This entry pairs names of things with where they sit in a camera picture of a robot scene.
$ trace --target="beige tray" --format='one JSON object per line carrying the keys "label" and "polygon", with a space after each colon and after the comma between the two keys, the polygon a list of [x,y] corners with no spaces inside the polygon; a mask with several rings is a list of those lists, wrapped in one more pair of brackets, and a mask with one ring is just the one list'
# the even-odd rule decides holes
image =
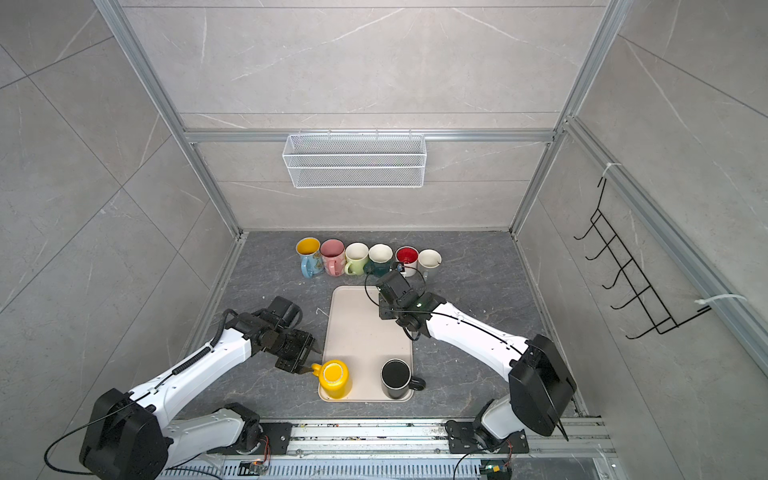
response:
{"label": "beige tray", "polygon": [[[337,400],[318,384],[317,393],[326,402],[406,402],[413,396],[413,390],[401,399],[390,399],[382,389],[381,368],[387,360],[401,359],[413,370],[412,342],[395,320],[379,318],[379,309],[368,300],[364,289],[342,285],[333,291],[323,348],[323,363],[346,363],[352,390]],[[369,286],[368,292],[378,301],[379,291],[374,286]]]}

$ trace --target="mug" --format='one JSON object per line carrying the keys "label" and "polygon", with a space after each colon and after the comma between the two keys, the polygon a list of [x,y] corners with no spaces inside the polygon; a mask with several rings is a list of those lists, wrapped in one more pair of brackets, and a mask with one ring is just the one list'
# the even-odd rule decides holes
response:
{"label": "mug", "polygon": [[320,386],[332,399],[343,399],[352,390],[349,369],[341,360],[329,360],[322,365],[313,363],[312,373],[320,379]]}
{"label": "mug", "polygon": [[400,272],[400,275],[411,276],[416,274],[416,263],[419,260],[419,252],[416,251],[415,248],[400,247],[395,252],[395,258],[405,267],[405,271]]}
{"label": "mug", "polygon": [[424,281],[434,280],[435,271],[442,263],[442,256],[434,250],[422,250],[419,254],[419,272],[424,276]]}
{"label": "mug", "polygon": [[368,251],[368,258],[371,259],[371,263],[366,265],[366,273],[382,276],[389,272],[389,263],[392,259],[392,248],[384,243],[377,243]]}
{"label": "mug", "polygon": [[411,375],[411,368],[401,359],[391,359],[382,367],[382,388],[393,400],[401,399],[411,390],[423,390],[427,383]]}
{"label": "mug", "polygon": [[331,239],[320,246],[320,256],[323,257],[323,265],[330,276],[344,274],[346,257],[344,256],[344,243],[341,240]]}
{"label": "mug", "polygon": [[303,238],[296,244],[296,252],[301,257],[301,273],[312,278],[323,271],[323,259],[320,258],[320,240]]}
{"label": "mug", "polygon": [[364,243],[353,243],[349,245],[344,255],[346,255],[346,265],[344,273],[347,275],[362,275],[366,263],[368,263],[368,246]]}

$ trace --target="yellow mug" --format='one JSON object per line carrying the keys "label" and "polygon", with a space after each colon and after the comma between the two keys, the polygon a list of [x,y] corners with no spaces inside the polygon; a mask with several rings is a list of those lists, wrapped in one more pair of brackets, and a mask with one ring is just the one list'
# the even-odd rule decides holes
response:
{"label": "yellow mug", "polygon": [[343,399],[352,389],[349,369],[341,360],[329,360],[322,365],[312,364],[313,373],[320,379],[320,386],[332,399]]}

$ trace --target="red mug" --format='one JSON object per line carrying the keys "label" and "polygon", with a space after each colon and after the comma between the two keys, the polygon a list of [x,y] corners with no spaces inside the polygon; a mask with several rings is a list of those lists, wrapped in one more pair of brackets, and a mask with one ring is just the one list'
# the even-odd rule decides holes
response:
{"label": "red mug", "polygon": [[416,263],[419,261],[417,249],[413,247],[400,247],[395,252],[395,258],[406,267],[406,270],[400,273],[401,275],[411,276],[416,273]]}
{"label": "red mug", "polygon": [[330,276],[344,274],[346,257],[344,256],[344,243],[341,240],[331,239],[320,246],[320,255],[323,257],[323,266]]}

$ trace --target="mounting plate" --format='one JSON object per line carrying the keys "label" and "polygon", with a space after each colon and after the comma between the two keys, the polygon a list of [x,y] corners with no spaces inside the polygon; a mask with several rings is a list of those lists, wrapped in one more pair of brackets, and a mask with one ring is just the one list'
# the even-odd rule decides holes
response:
{"label": "mounting plate", "polygon": [[[475,429],[472,427],[472,422],[448,420],[445,423],[445,432],[448,433],[448,447],[451,453],[470,453],[479,448],[478,441],[475,439]],[[509,434],[507,440],[512,444],[512,453],[530,452],[525,430]],[[496,453],[509,453],[507,442],[504,442],[504,445]]]}
{"label": "mounting plate", "polygon": [[[285,455],[288,452],[288,444],[290,443],[290,432],[293,428],[293,423],[260,423],[262,429],[262,435],[266,435],[270,439],[270,455]],[[256,450],[253,450],[249,455],[264,455],[264,447],[266,442],[259,442],[256,445]],[[241,455],[233,447],[223,447],[219,449],[208,450],[207,453],[220,453],[222,455]]]}

